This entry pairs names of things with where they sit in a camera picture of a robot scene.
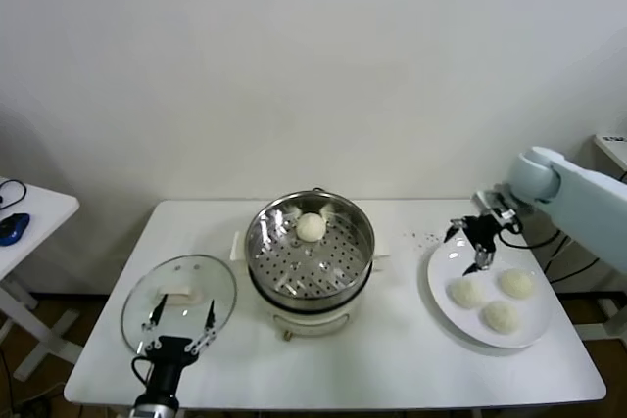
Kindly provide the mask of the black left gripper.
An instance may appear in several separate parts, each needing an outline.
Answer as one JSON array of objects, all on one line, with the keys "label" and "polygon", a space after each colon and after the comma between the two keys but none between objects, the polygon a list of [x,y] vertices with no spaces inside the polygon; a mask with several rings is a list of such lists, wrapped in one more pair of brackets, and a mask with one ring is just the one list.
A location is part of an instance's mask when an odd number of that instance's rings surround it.
[{"label": "black left gripper", "polygon": [[175,395],[183,370],[194,364],[198,353],[202,353],[217,336],[215,301],[211,301],[202,334],[194,343],[182,337],[161,336],[158,339],[157,329],[167,300],[168,295],[162,295],[148,320],[141,325],[140,351],[146,352],[145,357],[152,365],[146,392],[152,395]]}]

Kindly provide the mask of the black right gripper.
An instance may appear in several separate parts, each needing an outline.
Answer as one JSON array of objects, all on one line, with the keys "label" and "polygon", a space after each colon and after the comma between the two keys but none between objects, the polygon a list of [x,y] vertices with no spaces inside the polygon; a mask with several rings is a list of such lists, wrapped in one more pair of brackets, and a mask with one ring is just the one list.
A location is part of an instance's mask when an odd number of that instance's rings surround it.
[{"label": "black right gripper", "polygon": [[463,276],[489,269],[494,260],[494,239],[500,233],[500,223],[491,214],[455,218],[450,221],[444,241],[450,241],[460,230],[464,230],[466,238],[475,249],[474,261],[465,269]]}]

